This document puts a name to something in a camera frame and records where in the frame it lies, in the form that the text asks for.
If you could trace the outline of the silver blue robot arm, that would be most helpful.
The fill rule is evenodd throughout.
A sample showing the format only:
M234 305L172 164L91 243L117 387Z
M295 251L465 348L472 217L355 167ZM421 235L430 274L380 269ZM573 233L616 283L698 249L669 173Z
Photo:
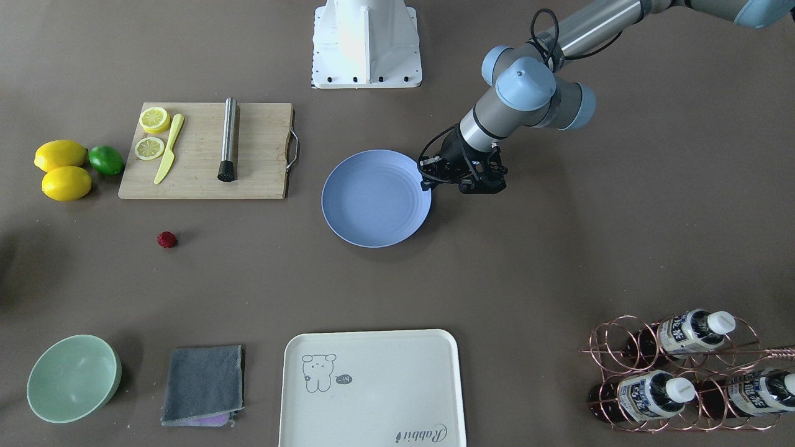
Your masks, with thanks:
M560 78L560 69L594 56L626 28L673 7L753 29L793 13L792 1L594 1L563 20L550 9L540 9L538 14L547 14L553 25L542 33L531 27L528 40L519 47L492 48L481 65L488 90L457 124L439 135L441 147L434 155L418 156L421 189L455 184L463 194L505 190L507 169L500 144L515 130L573 130L593 118L593 91Z

